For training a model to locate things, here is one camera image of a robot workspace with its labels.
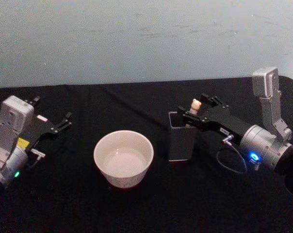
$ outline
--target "blue led light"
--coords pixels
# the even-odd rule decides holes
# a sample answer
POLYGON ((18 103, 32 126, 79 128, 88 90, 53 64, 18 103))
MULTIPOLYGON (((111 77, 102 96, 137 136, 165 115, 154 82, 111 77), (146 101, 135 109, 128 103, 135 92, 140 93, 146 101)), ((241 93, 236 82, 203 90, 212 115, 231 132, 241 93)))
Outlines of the blue led light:
POLYGON ((251 154, 250 154, 250 157, 251 157, 251 159, 253 159, 254 161, 258 161, 258 160, 259 160, 259 157, 258 157, 258 155, 257 155, 256 153, 251 153, 251 154))

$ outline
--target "white wall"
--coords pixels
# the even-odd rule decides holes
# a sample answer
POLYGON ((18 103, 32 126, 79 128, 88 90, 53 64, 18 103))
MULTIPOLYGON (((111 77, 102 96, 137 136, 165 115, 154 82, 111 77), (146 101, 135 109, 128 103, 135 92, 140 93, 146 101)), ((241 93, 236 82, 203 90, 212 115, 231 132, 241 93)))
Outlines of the white wall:
POLYGON ((0 0, 0 87, 293 78, 293 0, 0 0))

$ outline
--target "green led light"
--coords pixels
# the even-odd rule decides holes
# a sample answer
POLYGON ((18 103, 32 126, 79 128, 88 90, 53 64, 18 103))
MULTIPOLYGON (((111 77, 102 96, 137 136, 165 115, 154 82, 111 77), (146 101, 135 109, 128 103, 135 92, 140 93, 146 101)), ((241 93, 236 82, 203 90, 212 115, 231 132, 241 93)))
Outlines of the green led light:
POLYGON ((19 171, 18 171, 18 172, 16 172, 14 177, 16 178, 17 176, 19 176, 19 174, 20 174, 20 172, 19 172, 19 171))

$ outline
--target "robotic arm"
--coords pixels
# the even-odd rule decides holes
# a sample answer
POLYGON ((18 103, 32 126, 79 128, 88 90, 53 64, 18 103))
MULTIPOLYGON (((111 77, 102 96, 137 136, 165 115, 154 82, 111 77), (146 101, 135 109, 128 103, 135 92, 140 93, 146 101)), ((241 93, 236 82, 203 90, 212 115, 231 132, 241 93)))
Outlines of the robotic arm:
POLYGON ((232 116, 230 106, 218 97, 202 94, 200 101, 205 109, 201 114, 192 115, 179 107, 183 121, 200 129, 213 130, 226 136, 223 143, 239 145, 243 157, 254 164, 265 164, 271 170, 286 175, 285 185, 293 194, 293 145, 288 141, 292 131, 280 114, 278 69, 264 67, 252 75, 253 92, 262 104, 263 123, 266 129, 232 116))
POLYGON ((34 114, 34 106, 40 97, 33 101, 23 101, 10 96, 2 102, 0 110, 0 189, 7 188, 19 175, 25 165, 32 168, 45 157, 35 147, 44 137, 55 137, 71 126, 67 113, 62 122, 53 125, 47 118, 34 114))

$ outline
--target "black table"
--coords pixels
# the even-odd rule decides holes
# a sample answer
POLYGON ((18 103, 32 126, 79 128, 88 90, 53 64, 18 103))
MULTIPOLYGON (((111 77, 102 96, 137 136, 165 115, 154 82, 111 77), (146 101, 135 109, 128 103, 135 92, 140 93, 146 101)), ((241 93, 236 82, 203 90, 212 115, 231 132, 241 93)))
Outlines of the black table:
MULTIPOLYGON (((280 77, 280 89, 282 117, 293 131, 293 81, 280 77)), ((214 158, 219 134, 200 133, 191 161, 164 158, 168 111, 189 107, 202 92, 262 125, 251 78, 1 88, 0 103, 40 95, 37 114, 56 123, 71 111, 74 123, 56 140, 42 141, 45 159, 0 196, 0 232, 293 232, 284 177, 263 166, 255 172, 251 164, 246 175, 225 170, 214 158), (130 190, 111 187, 93 160, 100 138, 121 129, 142 133, 155 151, 145 178, 130 190)))

